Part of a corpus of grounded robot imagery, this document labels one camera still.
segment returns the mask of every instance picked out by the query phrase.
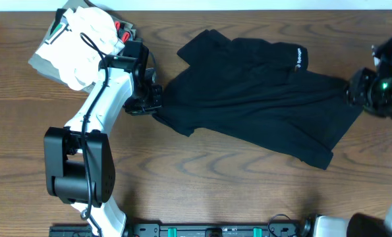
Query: black shirt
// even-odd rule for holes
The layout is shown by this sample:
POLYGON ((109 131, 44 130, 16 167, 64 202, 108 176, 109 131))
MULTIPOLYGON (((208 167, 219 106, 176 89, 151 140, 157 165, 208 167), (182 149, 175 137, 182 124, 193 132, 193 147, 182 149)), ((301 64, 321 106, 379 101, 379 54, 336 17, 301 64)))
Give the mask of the black shirt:
POLYGON ((306 48, 204 31, 178 51, 190 67, 163 93, 154 118, 189 136, 208 128, 326 169, 361 113, 347 83, 308 72, 306 48))

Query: crumpled white fabric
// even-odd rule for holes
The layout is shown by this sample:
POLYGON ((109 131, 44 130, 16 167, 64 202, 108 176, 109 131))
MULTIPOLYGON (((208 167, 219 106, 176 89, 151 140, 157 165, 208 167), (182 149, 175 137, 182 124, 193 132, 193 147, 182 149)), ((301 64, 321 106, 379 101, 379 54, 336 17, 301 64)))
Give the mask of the crumpled white fabric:
POLYGON ((80 33, 85 33, 106 54, 116 55, 124 48, 118 38, 113 19, 97 7, 77 8, 74 13, 68 9, 64 13, 68 29, 50 44, 42 44, 36 51, 43 59, 58 69, 61 80, 73 90, 82 90, 99 80, 98 52, 83 42, 80 33))

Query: wooden tabletop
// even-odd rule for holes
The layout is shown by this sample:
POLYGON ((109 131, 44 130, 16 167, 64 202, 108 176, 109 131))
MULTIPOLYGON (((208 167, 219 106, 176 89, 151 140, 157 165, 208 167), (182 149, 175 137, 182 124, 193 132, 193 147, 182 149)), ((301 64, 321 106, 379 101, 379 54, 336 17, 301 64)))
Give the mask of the wooden tabletop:
MULTIPOLYGON (((165 86, 187 67, 177 50, 204 29, 228 38, 299 43, 309 69, 349 79, 373 68, 371 45, 392 35, 392 11, 120 12, 153 51, 165 86)), ((47 236, 82 223, 48 195, 43 135, 87 94, 36 73, 28 59, 55 13, 0 13, 0 236, 47 236)), ((114 197, 129 217, 164 223, 260 223, 277 213, 384 218, 392 203, 392 120, 362 114, 326 171, 206 129, 182 136, 152 117, 121 113, 109 138, 114 197)))

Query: white background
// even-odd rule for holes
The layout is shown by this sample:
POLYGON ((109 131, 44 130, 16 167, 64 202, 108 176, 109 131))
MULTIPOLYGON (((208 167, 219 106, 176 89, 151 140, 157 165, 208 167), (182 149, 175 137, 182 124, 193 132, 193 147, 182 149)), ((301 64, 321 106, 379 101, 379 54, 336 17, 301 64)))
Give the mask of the white background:
MULTIPOLYGON (((0 0, 0 11, 55 11, 67 0, 0 0)), ((374 10, 392 9, 392 0, 91 0, 111 10, 374 10)))

